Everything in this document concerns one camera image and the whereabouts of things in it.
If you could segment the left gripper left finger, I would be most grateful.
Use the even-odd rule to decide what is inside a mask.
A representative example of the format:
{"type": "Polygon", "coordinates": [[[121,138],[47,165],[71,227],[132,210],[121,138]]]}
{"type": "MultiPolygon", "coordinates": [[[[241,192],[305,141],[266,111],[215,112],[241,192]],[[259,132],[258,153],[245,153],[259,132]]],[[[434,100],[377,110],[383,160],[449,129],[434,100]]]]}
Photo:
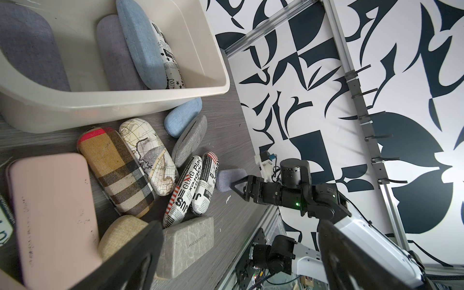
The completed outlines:
{"type": "Polygon", "coordinates": [[[98,269],[72,287],[74,290],[151,289],[164,242],[163,228],[150,222],[98,269]]]}

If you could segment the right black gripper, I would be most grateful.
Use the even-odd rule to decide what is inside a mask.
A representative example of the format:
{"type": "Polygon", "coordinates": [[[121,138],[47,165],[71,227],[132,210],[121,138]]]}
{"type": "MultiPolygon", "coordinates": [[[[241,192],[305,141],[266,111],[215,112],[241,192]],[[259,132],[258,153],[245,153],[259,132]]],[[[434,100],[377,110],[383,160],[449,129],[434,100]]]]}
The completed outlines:
{"type": "Polygon", "coordinates": [[[233,181],[230,188],[246,202],[252,199],[256,204],[307,210],[305,195],[308,194],[308,184],[289,188],[277,182],[264,182],[263,178],[249,175],[233,181]]]}

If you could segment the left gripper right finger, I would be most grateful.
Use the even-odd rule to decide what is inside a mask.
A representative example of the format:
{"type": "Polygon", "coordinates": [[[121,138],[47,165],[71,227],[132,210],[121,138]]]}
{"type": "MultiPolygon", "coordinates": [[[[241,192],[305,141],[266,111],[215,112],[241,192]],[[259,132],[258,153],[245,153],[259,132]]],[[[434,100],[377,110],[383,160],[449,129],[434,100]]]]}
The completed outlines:
{"type": "Polygon", "coordinates": [[[332,290],[408,290],[330,222],[319,225],[320,250],[332,290]]]}

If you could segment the tan woven glasses case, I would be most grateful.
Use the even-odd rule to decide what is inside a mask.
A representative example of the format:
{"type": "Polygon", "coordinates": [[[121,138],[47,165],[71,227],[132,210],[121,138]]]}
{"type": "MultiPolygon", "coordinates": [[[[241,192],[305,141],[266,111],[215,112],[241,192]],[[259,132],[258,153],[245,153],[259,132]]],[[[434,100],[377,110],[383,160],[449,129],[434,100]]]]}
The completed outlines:
{"type": "Polygon", "coordinates": [[[102,261],[105,262],[111,258],[147,225],[147,222],[131,215],[124,215],[116,219],[105,231],[99,242],[98,252],[102,261]]]}

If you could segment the newspaper flag case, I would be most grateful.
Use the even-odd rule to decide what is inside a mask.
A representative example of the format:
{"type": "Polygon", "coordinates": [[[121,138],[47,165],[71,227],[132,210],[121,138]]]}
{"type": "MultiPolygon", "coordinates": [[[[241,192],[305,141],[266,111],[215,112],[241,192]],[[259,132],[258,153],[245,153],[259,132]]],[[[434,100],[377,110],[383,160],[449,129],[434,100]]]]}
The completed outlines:
{"type": "Polygon", "coordinates": [[[195,215],[203,215],[209,208],[219,170],[219,160],[215,153],[203,155],[203,167],[200,180],[192,199],[192,211],[195,215]]]}

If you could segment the grey woven rectangular case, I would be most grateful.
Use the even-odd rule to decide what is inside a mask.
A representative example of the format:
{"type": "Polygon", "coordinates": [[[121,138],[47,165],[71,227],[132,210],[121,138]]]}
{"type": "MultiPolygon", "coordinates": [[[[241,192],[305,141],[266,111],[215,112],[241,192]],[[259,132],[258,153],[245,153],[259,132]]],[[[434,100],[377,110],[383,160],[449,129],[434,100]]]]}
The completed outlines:
{"type": "Polygon", "coordinates": [[[200,216],[163,230],[164,242],[155,278],[176,278],[215,243],[214,218],[200,216]]]}

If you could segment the grey glasses case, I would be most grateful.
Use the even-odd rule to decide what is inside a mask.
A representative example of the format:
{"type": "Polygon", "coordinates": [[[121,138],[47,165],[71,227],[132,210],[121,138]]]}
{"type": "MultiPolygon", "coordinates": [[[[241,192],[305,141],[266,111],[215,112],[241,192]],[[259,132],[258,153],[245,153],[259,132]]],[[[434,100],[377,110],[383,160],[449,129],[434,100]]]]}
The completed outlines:
{"type": "Polygon", "coordinates": [[[171,157],[176,167],[182,167],[187,158],[196,151],[207,131],[207,117],[201,114],[194,118],[177,140],[171,157]]]}

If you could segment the map print glasses case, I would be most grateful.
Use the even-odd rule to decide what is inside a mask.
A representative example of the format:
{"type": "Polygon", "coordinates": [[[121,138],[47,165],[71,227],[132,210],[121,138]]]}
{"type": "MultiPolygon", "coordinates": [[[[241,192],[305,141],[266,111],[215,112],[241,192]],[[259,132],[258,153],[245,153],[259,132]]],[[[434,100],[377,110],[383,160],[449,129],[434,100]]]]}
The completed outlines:
{"type": "Polygon", "coordinates": [[[120,125],[119,133],[147,175],[154,192],[159,196],[171,194],[179,173],[153,127],[144,119],[133,118],[120,125]]]}

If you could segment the blue glasses case back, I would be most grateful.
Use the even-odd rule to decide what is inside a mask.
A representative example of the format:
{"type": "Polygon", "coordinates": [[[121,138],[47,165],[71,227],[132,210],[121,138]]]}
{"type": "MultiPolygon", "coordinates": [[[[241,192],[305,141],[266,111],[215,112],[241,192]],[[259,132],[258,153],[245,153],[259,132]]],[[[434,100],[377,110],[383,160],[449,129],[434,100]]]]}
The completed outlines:
{"type": "Polygon", "coordinates": [[[174,108],[164,119],[164,127],[167,133],[174,138],[179,138],[190,122],[198,116],[202,108],[203,102],[200,97],[174,108]]]}

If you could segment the blue glasses case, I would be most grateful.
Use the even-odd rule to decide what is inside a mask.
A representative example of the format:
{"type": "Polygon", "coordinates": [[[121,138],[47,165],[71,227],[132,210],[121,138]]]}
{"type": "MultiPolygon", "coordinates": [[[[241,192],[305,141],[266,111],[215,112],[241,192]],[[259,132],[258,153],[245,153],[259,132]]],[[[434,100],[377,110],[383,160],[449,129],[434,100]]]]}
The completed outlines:
{"type": "Polygon", "coordinates": [[[166,89],[167,76],[158,41],[136,1],[116,1],[117,14],[135,68],[149,89],[166,89]]]}
{"type": "Polygon", "coordinates": [[[174,108],[164,119],[164,127],[167,133],[174,138],[179,138],[190,122],[198,116],[202,108],[203,102],[200,97],[174,108]]]}

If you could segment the blue glasses case front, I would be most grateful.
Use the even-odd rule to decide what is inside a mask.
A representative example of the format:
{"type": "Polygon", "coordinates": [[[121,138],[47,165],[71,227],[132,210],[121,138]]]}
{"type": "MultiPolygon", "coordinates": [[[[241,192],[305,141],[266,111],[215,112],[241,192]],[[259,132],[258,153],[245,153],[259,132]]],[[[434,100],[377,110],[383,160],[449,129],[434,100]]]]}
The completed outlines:
{"type": "Polygon", "coordinates": [[[117,14],[135,68],[149,89],[166,89],[167,76],[158,41],[136,1],[116,1],[117,14]]]}

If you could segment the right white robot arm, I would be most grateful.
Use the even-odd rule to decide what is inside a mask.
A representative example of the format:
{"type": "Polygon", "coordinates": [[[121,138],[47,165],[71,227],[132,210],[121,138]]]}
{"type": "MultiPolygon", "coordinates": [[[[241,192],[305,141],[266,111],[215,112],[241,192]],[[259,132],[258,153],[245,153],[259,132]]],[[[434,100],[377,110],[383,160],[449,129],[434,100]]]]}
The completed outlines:
{"type": "Polygon", "coordinates": [[[432,290],[435,286],[412,253],[401,249],[368,221],[334,184],[312,183],[309,163],[280,163],[279,182],[249,175],[230,184],[245,201],[297,210],[319,220],[319,248],[285,235],[249,252],[253,267],[307,276],[332,290],[432,290]]]}

